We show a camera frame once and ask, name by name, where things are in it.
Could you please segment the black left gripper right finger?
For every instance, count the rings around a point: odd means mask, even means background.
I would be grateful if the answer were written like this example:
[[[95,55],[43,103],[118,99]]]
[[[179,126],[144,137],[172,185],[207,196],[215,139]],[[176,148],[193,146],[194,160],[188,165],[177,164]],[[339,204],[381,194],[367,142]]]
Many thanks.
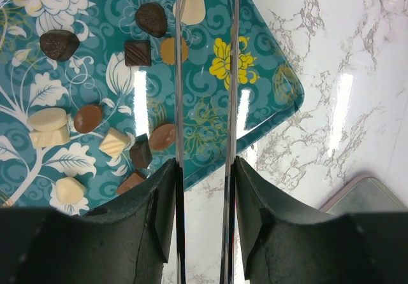
[[[237,157],[244,276],[251,283],[406,283],[407,213],[312,208]]]

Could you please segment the metal tongs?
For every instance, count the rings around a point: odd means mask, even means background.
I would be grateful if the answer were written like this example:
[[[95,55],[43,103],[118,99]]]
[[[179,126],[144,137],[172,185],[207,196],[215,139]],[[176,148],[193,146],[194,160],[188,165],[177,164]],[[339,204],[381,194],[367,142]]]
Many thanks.
[[[186,0],[175,3],[175,216],[177,241],[177,282],[186,282],[186,240],[184,209],[184,103],[182,72],[182,14]],[[222,219],[222,251],[220,283],[234,282],[234,232],[235,232],[235,181],[237,156],[237,109],[238,109],[238,28],[240,0],[229,0],[231,6],[231,53],[228,101],[228,132],[224,179],[224,206]]]

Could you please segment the white teardrop chocolate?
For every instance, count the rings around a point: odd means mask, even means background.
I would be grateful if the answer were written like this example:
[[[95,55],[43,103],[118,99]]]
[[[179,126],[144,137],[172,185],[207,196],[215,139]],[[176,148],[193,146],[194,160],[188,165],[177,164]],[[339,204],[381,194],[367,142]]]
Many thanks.
[[[201,23],[206,15],[204,0],[185,0],[181,22],[185,25]]]

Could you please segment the milk cube chocolate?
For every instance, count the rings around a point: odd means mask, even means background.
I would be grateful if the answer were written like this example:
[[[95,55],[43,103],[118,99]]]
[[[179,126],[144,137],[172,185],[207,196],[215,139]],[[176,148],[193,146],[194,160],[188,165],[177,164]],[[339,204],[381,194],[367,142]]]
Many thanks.
[[[117,195],[122,195],[133,187],[146,180],[146,176],[139,170],[135,170],[116,190]]]

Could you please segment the white rounded chocolate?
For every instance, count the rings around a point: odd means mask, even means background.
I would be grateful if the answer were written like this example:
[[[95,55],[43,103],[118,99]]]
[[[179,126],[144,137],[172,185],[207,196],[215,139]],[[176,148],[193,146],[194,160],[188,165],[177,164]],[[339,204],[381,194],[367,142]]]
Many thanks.
[[[55,191],[60,203],[77,204],[85,195],[85,186],[73,177],[65,177],[56,181]]]

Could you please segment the dark cube chocolate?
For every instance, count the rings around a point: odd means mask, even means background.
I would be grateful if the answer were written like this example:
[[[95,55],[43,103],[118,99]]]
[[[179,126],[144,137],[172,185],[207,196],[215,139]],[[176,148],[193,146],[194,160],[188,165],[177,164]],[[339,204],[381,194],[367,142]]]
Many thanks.
[[[129,156],[135,168],[147,169],[152,161],[147,134],[142,134],[135,139],[135,143],[129,150]]]

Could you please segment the white square striped chocolate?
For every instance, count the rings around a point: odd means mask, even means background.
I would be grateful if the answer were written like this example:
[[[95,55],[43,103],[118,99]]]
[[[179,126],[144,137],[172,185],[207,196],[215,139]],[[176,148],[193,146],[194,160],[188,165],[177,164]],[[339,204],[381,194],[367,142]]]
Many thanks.
[[[124,151],[129,142],[130,138],[127,135],[110,127],[108,133],[99,144],[99,149],[109,157],[116,158]]]

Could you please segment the white rectangular chocolate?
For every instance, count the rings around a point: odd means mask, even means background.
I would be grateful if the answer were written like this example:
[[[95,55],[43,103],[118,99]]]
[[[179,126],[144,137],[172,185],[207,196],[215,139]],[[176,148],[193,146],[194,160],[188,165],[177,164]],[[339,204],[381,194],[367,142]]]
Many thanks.
[[[35,149],[65,145],[70,142],[67,125],[54,131],[32,131],[29,133],[31,143]]]

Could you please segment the white oval chocolate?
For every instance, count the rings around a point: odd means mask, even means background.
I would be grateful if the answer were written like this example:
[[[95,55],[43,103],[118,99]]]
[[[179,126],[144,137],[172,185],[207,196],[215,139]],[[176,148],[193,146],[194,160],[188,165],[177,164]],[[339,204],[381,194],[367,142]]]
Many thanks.
[[[45,108],[32,114],[27,124],[40,132],[57,130],[67,124],[68,117],[62,108]]]

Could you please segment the dark square striped chocolate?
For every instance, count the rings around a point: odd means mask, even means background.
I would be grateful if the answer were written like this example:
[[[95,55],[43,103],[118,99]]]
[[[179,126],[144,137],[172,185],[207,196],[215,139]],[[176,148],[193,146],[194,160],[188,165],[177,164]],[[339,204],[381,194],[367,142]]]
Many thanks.
[[[151,47],[149,40],[133,41],[124,43],[124,59],[127,67],[151,66]]]

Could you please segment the caramel round fluted chocolate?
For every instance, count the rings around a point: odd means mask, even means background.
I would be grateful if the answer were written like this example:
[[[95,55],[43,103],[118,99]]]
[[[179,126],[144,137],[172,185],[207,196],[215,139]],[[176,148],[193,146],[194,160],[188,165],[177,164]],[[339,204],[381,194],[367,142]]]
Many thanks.
[[[175,38],[166,38],[162,40],[160,54],[163,62],[167,65],[175,65]],[[182,62],[188,58],[188,46],[182,38]]]

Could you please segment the dark strawberry chocolate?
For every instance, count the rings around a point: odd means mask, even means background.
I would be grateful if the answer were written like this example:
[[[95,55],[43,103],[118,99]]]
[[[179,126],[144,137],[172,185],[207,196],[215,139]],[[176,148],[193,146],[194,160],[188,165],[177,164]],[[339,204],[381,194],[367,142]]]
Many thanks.
[[[80,45],[78,37],[67,30],[50,30],[40,36],[40,48],[50,59],[67,61]]]

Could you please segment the dark teardrop chocolate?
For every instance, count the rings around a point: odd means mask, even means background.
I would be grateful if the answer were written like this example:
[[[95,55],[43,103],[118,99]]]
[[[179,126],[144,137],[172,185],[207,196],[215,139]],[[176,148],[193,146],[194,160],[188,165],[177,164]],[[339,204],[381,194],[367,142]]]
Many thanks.
[[[159,3],[142,4],[136,11],[135,22],[147,34],[162,38],[168,28],[164,8]]]

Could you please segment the square tin lid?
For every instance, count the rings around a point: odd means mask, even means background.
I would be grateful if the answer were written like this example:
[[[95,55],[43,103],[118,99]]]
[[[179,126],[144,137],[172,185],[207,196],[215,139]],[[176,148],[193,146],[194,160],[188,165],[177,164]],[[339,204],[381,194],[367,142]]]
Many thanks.
[[[407,211],[407,206],[380,180],[359,175],[319,209],[331,215]]]

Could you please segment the teal floral tray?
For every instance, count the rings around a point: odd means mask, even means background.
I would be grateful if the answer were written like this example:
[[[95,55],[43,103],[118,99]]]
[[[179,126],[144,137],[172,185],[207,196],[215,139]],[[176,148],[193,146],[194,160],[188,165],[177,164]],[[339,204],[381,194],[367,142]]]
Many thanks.
[[[160,54],[175,37],[176,0],[3,0],[1,2],[1,206],[52,206],[82,214],[116,195],[135,170],[129,156],[136,137],[175,120],[175,65]],[[204,0],[206,15],[182,25],[188,58],[184,75],[184,179],[186,188],[221,167],[226,158],[230,87],[231,6]],[[159,3],[168,28],[162,38],[142,31],[137,9]],[[75,34],[80,45],[64,62],[48,58],[40,36],[50,30]],[[151,66],[127,67],[124,43],[149,40]],[[101,123],[82,134],[73,125],[88,104],[103,108]],[[70,142],[35,149],[27,124],[45,108],[62,108]],[[110,127],[130,142],[116,158],[99,149]],[[73,177],[85,186],[77,204],[60,203],[57,180]]]

